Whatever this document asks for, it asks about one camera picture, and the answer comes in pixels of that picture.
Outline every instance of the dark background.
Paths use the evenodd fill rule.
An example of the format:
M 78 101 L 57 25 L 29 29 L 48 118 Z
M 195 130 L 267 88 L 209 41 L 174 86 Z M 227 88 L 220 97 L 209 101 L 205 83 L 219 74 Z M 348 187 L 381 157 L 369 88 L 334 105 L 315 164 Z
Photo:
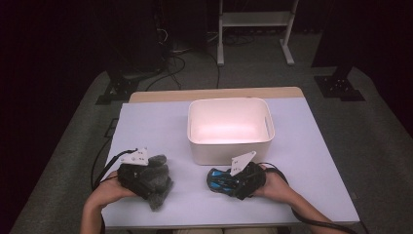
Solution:
M 161 18 L 152 22 L 121 14 L 126 19 L 105 22 L 96 15 L 102 8 L 90 1 L 0 1 L 1 233 L 12 228 L 94 78 L 124 65 L 135 69 L 162 66 L 162 51 L 154 47 L 157 42 L 145 41 L 151 36 L 142 37 L 144 30 L 159 23 L 169 29 L 170 36 L 202 46 L 207 30 L 217 28 L 217 1 L 138 2 L 146 5 L 134 5 L 137 11 L 153 4 L 152 10 Z M 226 9 L 238 11 L 246 1 L 225 2 Z M 285 10 L 289 4 L 287 0 L 250 1 L 245 10 Z M 296 32 L 323 30 L 313 66 L 336 66 L 350 58 L 371 77 L 410 135 L 412 12 L 410 1 L 301 0 L 293 27 Z M 123 20 L 137 23 L 130 26 L 141 30 L 134 36 L 143 44 L 124 43 L 131 35 L 119 29 L 125 26 Z M 131 48 L 137 54 L 127 54 Z M 152 62 L 144 64 L 142 54 L 153 55 Z

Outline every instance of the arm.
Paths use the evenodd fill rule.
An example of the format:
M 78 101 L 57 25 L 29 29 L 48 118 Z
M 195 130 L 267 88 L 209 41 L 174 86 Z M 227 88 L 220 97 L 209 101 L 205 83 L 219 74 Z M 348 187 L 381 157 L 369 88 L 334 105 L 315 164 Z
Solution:
M 116 171 L 112 172 L 107 180 L 102 182 L 89 196 L 83 208 L 81 234 L 100 233 L 101 211 L 103 208 L 121 198 L 136 196 L 133 192 L 121 186 L 116 178 L 117 175 Z
M 324 214 L 319 212 L 305 198 L 295 192 L 279 175 L 275 173 L 266 173 L 266 182 L 264 186 L 258 188 L 253 195 L 267 197 L 271 200 L 287 203 L 294 211 L 301 216 L 322 222 L 331 222 Z M 310 225 L 314 234 L 343 234 L 346 232 L 326 227 Z

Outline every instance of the metal stand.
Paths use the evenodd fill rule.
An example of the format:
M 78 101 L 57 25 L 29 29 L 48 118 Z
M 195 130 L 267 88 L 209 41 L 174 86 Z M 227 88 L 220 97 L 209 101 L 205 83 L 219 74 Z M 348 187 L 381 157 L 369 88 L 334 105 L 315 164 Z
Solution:
M 359 90 L 355 90 L 347 79 L 352 65 L 340 65 L 332 76 L 315 76 L 322 95 L 325 98 L 339 98 L 342 101 L 365 100 Z
M 131 94 L 136 92 L 139 81 L 125 78 L 119 70 L 107 70 L 107 73 L 110 83 L 96 104 L 110 104 L 112 100 L 129 100 Z
M 223 13 L 223 0 L 220 0 L 217 46 L 218 65 L 224 65 L 223 27 L 230 26 L 286 26 L 284 38 L 280 40 L 280 43 L 287 64 L 293 65 L 294 60 L 288 48 L 288 40 L 294 23 L 297 5 L 298 0 L 294 0 L 290 12 Z

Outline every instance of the wooden table edge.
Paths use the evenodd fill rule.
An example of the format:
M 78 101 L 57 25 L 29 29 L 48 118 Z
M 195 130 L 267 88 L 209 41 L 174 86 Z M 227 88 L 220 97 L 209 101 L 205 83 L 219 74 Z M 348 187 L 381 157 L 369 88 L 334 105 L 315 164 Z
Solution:
M 184 101 L 207 98 L 303 98 L 298 87 L 242 88 L 218 90 L 185 90 L 135 92 L 130 97 L 134 102 Z

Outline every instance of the gray carpet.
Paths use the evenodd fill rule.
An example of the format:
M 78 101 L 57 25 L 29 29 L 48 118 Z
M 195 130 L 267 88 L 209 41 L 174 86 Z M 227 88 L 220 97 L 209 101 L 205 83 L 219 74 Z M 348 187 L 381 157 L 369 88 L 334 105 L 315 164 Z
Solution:
M 311 67 L 320 34 L 291 35 L 289 47 L 295 60 L 293 66 L 286 65 L 278 38 L 280 36 L 260 36 L 241 47 L 224 47 L 225 66 L 220 68 L 219 88 L 301 88 L 338 171 L 354 198 L 359 217 L 370 233 L 411 233 L 413 139 L 377 93 L 370 78 L 356 68 L 350 73 L 349 80 L 355 89 L 360 90 L 365 101 L 345 102 L 322 96 L 314 76 L 329 75 L 335 67 Z M 209 49 L 215 57 L 215 47 Z M 175 77 L 182 90 L 215 89 L 218 73 L 211 56 L 191 52 L 180 57 L 185 60 L 185 68 Z M 170 71 L 181 66 L 178 59 L 169 62 Z M 155 79 L 142 81 L 138 90 L 144 91 Z M 12 233 L 79 231 L 83 203 L 91 192 L 94 157 L 106 141 L 104 134 L 111 120 L 119 116 L 122 105 L 121 101 L 95 105 L 108 84 L 105 72 L 95 78 Z M 177 89 L 177 84 L 166 78 L 151 86 L 150 91 Z M 94 177 L 103 168 L 108 149 L 109 145 L 102 151 Z M 351 227 L 364 233 L 360 224 Z M 292 233 L 307 231 L 302 226 L 292 228 Z

